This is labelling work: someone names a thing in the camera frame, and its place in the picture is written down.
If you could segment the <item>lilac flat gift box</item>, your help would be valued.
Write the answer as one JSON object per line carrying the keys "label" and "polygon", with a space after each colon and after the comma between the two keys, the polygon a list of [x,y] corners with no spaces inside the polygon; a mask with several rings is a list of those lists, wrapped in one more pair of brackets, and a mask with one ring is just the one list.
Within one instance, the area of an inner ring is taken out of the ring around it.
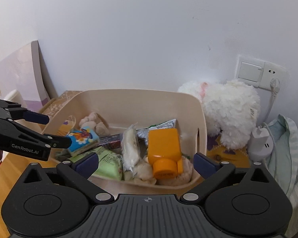
{"label": "lilac flat gift box", "polygon": [[13,90],[21,94],[33,111],[39,111],[50,100],[43,83],[36,40],[0,61],[0,99]]}

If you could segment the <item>white fluffy plush toy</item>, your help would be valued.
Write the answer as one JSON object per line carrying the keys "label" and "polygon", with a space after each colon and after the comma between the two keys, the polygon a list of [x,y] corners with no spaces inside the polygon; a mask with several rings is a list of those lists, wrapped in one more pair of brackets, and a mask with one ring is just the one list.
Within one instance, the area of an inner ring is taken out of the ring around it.
{"label": "white fluffy plush toy", "polygon": [[221,144],[229,149],[247,145],[260,113],[260,97],[253,86],[238,80],[224,84],[190,81],[178,92],[200,101],[209,136],[219,135]]}

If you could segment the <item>orange plastic bottle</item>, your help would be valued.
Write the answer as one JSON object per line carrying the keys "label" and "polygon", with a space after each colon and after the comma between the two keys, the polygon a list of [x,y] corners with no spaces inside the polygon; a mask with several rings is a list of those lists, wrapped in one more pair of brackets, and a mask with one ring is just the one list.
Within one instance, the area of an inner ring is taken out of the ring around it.
{"label": "orange plastic bottle", "polygon": [[178,130],[150,130],[147,159],[156,179],[172,179],[181,175],[184,170]]}

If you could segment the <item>white charger on round base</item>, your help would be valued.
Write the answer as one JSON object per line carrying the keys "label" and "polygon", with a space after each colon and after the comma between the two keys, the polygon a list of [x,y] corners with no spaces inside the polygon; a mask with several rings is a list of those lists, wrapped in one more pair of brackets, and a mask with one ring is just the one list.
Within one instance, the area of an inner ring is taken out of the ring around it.
{"label": "white charger on round base", "polygon": [[271,155],[274,144],[269,131],[264,127],[255,127],[247,145],[248,155],[252,161],[262,161]]}

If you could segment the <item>brown box with purple flowers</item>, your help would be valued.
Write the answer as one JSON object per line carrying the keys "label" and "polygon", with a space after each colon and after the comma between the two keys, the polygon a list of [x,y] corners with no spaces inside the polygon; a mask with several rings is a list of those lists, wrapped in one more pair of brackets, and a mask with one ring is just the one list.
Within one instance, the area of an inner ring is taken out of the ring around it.
{"label": "brown box with purple flowers", "polygon": [[53,118],[55,114],[57,114],[59,110],[66,105],[66,103],[68,103],[68,101],[70,101],[75,95],[79,94],[80,92],[81,91],[65,91],[59,97],[53,98],[49,102],[47,102],[47,104],[39,110],[39,113],[45,114],[49,118]]}

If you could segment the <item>beige plastic storage bin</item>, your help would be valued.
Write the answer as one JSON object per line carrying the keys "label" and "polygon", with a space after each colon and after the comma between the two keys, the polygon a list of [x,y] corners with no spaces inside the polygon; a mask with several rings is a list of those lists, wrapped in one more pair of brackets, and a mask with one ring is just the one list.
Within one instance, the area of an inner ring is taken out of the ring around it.
{"label": "beige plastic storage bin", "polygon": [[91,181],[116,196],[183,195],[202,178],[193,168],[197,152],[206,153],[206,121],[200,101],[192,95],[153,90],[89,90],[73,97],[45,127],[56,134],[75,118],[68,132],[73,144],[88,145],[105,162],[104,146],[85,136],[92,126],[81,120],[96,113],[113,134],[120,134],[122,174],[107,178],[95,171]]}

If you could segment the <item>white snack bag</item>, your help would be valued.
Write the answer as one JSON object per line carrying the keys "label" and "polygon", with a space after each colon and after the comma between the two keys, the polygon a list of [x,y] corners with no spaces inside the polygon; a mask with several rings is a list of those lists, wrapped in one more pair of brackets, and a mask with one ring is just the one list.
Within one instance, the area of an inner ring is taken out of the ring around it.
{"label": "white snack bag", "polygon": [[137,130],[134,125],[124,130],[121,147],[124,170],[133,171],[134,167],[141,160]]}

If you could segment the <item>white wall switch socket panel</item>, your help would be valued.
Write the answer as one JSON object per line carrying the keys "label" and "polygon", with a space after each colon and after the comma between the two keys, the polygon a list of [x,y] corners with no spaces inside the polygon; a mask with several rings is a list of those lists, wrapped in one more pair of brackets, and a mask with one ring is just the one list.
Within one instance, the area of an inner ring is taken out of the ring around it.
{"label": "white wall switch socket panel", "polygon": [[279,86],[287,83],[288,71],[277,64],[239,55],[235,78],[255,88],[271,90],[271,81],[279,80]]}

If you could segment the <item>beige plush toy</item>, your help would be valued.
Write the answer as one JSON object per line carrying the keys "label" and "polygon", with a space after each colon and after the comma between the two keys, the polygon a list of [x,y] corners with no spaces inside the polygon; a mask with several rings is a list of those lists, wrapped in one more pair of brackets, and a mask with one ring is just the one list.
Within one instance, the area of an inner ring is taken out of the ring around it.
{"label": "beige plush toy", "polygon": [[102,121],[100,116],[95,113],[91,112],[88,116],[84,117],[79,122],[79,127],[89,127],[95,131],[98,136],[109,136],[110,132],[105,123]]}

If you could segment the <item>white thermos bottle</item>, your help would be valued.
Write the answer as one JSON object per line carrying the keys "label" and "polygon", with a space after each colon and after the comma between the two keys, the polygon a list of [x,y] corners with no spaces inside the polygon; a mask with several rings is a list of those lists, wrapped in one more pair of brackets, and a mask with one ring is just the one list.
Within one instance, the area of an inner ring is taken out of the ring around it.
{"label": "white thermos bottle", "polygon": [[[19,91],[17,91],[17,90],[12,90],[10,93],[8,93],[4,97],[4,100],[14,102],[14,103],[18,103],[22,107],[27,108],[26,102],[23,100],[23,97],[21,96],[21,93],[19,93]],[[33,131],[36,131],[38,133],[41,133],[41,131],[42,131],[41,127],[37,123],[28,122],[28,121],[25,121],[24,119],[17,120],[17,123],[29,128]]]}

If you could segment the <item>white green snack packet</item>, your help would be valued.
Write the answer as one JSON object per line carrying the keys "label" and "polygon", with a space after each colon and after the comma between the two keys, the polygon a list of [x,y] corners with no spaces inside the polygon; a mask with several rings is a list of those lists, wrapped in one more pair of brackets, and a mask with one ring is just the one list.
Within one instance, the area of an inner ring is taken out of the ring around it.
{"label": "white green snack packet", "polygon": [[137,136],[139,139],[142,139],[147,142],[149,131],[176,128],[176,123],[177,123],[176,119],[171,119],[160,124],[152,125],[148,128],[137,129]]}

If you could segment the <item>pale green striped cloth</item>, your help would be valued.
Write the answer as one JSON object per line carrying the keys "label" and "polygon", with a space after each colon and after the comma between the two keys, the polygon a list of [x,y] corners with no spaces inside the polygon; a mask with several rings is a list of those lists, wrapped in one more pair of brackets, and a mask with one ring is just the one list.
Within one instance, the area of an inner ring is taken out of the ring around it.
{"label": "pale green striped cloth", "polygon": [[265,124],[273,139],[273,151],[265,165],[292,205],[292,217],[285,233],[294,237],[298,233],[298,128],[283,115]]}

